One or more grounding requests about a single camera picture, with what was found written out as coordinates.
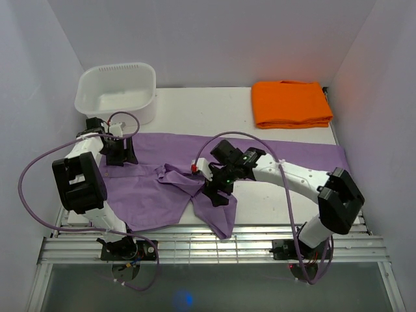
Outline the purple trousers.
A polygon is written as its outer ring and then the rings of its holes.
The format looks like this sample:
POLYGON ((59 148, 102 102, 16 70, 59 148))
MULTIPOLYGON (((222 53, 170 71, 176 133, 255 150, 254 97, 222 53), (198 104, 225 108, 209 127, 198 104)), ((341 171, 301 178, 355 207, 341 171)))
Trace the purple trousers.
POLYGON ((105 182, 107 202, 116 216, 133 231, 163 228, 178 223, 191 203, 194 215, 219 239, 231 237, 236 212, 247 201, 229 197, 226 206, 213 207, 202 193, 204 179, 192 175, 190 166, 198 151, 213 160, 206 136, 139 133, 133 138, 138 164, 108 166, 99 170, 105 182))

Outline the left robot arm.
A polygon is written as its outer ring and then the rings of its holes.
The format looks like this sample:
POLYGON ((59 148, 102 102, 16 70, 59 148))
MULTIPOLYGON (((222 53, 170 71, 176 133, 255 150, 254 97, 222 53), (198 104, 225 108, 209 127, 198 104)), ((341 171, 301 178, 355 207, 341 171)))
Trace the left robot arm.
POLYGON ((104 229, 97 241, 115 257, 132 259, 138 252, 134 238, 126 236, 126 223, 107 202, 107 188, 99 170, 101 158, 110 166, 137 164, 133 140, 124 138, 123 122, 86 120, 86 129, 63 159, 53 162, 52 170, 65 210, 86 218, 95 228, 104 229))

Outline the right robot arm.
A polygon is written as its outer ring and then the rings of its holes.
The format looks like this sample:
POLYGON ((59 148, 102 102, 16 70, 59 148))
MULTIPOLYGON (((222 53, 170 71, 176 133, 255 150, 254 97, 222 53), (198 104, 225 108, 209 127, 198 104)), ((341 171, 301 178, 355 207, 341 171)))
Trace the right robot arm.
POLYGON ((278 247, 287 259, 308 258, 333 234, 348 234, 365 203, 350 173, 343 168, 312 170, 277 161, 262 149, 241 151, 228 140, 221 140, 211 155, 214 162, 197 158, 191 171, 204 176, 203 193, 215 207, 228 204, 234 182, 242 179, 284 187, 318 205, 318 214, 297 230, 293 242, 278 247))

